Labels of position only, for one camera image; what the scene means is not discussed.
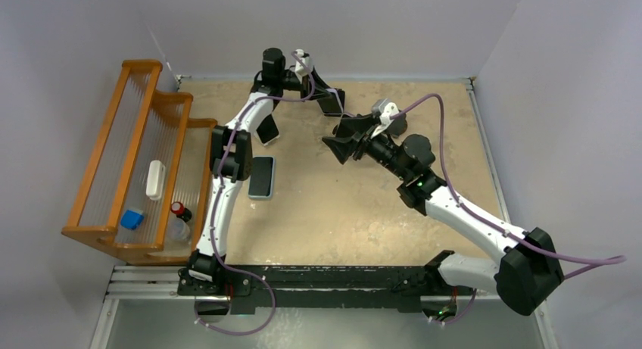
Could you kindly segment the lavender case phone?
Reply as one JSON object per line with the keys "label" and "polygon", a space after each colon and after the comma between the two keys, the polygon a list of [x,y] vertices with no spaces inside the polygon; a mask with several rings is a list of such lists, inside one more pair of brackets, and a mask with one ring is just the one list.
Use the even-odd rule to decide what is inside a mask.
{"label": "lavender case phone", "polygon": [[344,114],[345,91],[327,89],[326,95],[318,100],[322,113],[327,117],[341,117]]}

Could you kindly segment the white edged black phone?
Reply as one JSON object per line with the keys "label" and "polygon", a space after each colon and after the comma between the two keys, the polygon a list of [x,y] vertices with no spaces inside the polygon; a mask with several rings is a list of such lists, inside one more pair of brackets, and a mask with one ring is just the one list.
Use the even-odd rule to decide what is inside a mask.
{"label": "white edged black phone", "polygon": [[267,115],[254,133],[262,145],[268,145],[279,137],[279,129],[272,114]]}

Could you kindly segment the light blue case phone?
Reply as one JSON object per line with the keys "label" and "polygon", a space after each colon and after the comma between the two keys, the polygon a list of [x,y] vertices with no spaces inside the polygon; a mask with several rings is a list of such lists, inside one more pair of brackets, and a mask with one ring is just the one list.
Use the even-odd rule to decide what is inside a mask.
{"label": "light blue case phone", "polygon": [[256,156],[252,160],[248,185],[248,197],[252,200],[267,200],[273,196],[276,159],[272,156]]}

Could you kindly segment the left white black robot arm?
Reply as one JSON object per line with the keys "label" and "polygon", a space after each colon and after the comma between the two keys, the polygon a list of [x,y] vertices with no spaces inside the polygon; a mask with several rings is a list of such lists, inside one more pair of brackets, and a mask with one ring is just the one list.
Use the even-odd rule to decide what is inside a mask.
{"label": "left white black robot arm", "polygon": [[247,101],[228,123],[212,130],[207,215],[196,248],[179,272],[180,288],[193,286],[208,295],[219,294],[225,288],[227,233],[236,198],[251,176],[252,138],[256,136],[267,144],[279,137],[273,112],[286,100],[284,92],[299,92],[298,102],[316,101],[328,117],[344,114],[344,93],[323,81],[310,54],[297,49],[291,55],[295,64],[288,67],[279,48],[264,50],[262,67],[255,75]]}

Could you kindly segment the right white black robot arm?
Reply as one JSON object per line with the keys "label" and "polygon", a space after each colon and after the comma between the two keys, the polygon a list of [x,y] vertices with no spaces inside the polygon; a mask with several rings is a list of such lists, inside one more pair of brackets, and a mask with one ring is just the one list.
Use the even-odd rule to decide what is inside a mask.
{"label": "right white black robot arm", "polygon": [[481,289],[529,316],[563,283],[551,236],[514,226],[466,200],[432,170],[436,157],[427,137],[411,134],[396,144],[366,115],[342,118],[322,141],[340,164],[371,157],[400,180],[397,192],[408,208],[449,226],[487,254],[479,259],[444,253],[425,273],[430,291],[442,294],[455,285]]}

